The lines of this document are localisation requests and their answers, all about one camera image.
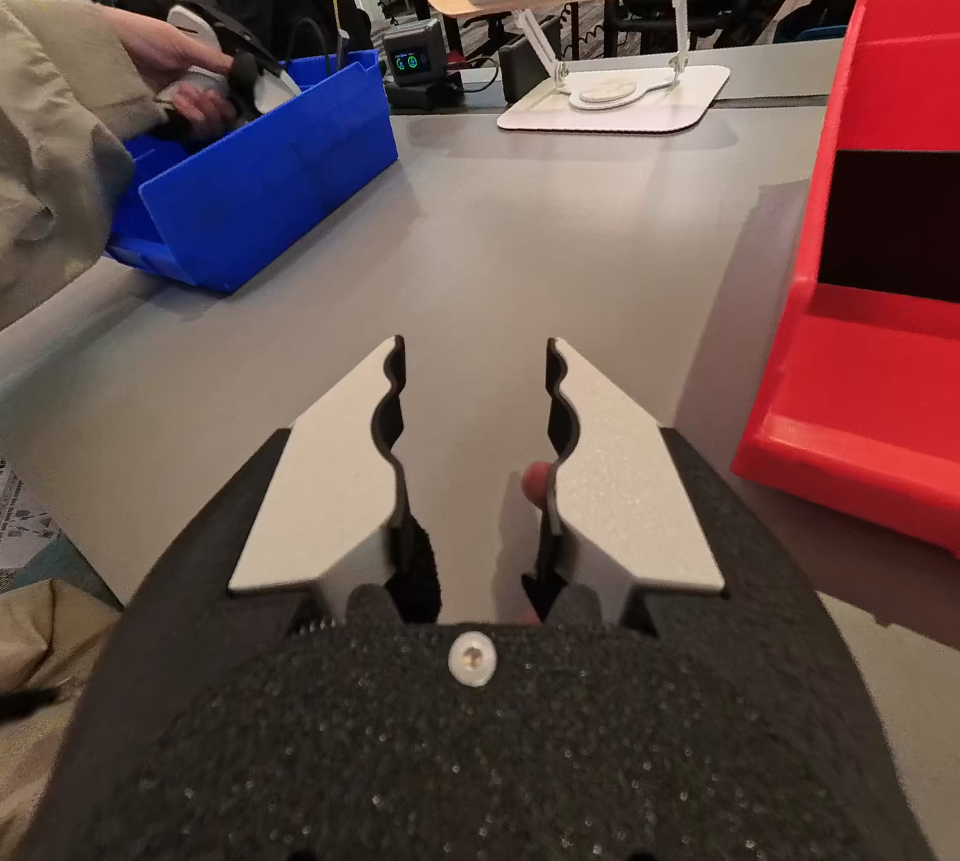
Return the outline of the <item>printed paper sheet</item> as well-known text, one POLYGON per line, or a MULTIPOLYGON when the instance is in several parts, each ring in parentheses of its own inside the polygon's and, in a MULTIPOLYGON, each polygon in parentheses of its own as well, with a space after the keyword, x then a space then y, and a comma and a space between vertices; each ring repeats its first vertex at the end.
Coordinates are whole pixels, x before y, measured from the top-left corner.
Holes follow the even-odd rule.
POLYGON ((1 572, 16 574, 61 535, 60 526, 1 459, 1 572))

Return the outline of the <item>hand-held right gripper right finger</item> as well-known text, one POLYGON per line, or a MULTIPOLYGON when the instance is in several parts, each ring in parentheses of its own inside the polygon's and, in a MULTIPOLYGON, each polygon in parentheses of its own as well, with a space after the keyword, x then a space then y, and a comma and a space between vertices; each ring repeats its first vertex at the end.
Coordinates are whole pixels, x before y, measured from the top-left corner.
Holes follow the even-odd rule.
POLYGON ((563 590, 628 619, 642 594, 719 596, 726 581, 656 418, 570 342, 546 344, 547 435, 556 452, 524 591, 545 621, 563 590))

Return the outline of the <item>red plastic bin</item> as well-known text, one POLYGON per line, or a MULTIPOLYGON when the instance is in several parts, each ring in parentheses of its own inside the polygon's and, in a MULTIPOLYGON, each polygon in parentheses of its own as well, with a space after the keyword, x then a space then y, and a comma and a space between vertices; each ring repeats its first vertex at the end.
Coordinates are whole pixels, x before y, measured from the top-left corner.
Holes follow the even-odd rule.
POLYGON ((819 283, 840 150, 959 153, 959 0, 857 0, 731 471, 959 554, 959 301, 819 283))

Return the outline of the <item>blue plastic bin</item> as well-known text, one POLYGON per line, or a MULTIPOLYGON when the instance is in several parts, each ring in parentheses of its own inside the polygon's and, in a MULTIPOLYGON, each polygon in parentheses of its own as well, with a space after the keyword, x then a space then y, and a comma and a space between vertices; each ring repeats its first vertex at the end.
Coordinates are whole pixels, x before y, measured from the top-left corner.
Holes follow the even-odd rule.
POLYGON ((301 92, 188 152, 126 142, 134 176, 104 255, 147 274, 231 294, 399 157, 375 50, 293 60, 301 92))

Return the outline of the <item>black bin divider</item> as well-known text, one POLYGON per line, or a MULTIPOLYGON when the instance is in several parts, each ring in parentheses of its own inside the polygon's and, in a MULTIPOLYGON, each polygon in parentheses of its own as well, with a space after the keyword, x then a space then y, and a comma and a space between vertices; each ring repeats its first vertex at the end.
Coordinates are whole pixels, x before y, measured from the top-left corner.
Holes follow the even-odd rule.
POLYGON ((959 152, 840 149, 817 280, 959 302, 959 152))

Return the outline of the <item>person's right hand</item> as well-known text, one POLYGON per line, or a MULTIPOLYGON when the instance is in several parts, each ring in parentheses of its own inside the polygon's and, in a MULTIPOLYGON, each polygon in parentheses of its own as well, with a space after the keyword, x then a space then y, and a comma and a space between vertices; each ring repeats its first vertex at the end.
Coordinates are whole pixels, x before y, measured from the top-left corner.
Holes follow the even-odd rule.
POLYGON ((532 462, 522 472, 520 485, 526 500, 540 512, 546 513, 554 497, 554 465, 546 460, 532 462))

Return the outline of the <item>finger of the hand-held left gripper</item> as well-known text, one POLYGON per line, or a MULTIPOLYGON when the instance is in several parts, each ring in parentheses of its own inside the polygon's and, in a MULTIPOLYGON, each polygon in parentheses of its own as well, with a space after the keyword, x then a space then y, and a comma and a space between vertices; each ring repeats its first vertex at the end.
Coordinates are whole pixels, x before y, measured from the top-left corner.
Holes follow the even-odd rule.
POLYGON ((302 89, 286 70, 280 69, 278 73, 267 69, 260 70, 253 81, 253 110, 257 115, 268 114, 301 93, 302 89))

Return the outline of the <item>black device with green lights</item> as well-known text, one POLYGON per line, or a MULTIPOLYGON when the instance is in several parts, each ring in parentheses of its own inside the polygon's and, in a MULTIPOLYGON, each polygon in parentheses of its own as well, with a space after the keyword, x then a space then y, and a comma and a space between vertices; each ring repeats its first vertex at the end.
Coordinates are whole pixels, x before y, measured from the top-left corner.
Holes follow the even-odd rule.
POLYGON ((392 27, 383 37, 384 89, 393 111, 453 110, 466 97, 462 77, 449 61, 441 21, 432 17, 392 27))

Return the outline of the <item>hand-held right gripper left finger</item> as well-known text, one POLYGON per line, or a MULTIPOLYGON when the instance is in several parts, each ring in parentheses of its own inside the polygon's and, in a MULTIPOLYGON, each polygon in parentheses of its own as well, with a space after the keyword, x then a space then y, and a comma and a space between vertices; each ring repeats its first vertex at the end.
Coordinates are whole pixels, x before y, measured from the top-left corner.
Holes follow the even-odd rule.
POLYGON ((383 340, 289 429, 227 592, 305 591, 346 619, 352 593, 395 573, 391 533, 405 485, 393 445, 402 433, 401 335, 383 340))

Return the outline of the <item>person's left hand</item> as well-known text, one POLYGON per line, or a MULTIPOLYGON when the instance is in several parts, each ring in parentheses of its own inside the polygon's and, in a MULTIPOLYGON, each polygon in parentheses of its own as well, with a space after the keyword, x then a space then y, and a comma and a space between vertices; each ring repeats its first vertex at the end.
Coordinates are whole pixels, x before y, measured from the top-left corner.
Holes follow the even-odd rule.
POLYGON ((165 112, 175 112, 189 126, 192 139, 215 140, 236 126, 237 113, 228 99, 214 89, 186 82, 194 67, 211 75, 230 75, 234 68, 230 56, 162 20, 102 4, 95 9, 141 79, 161 98, 165 112))

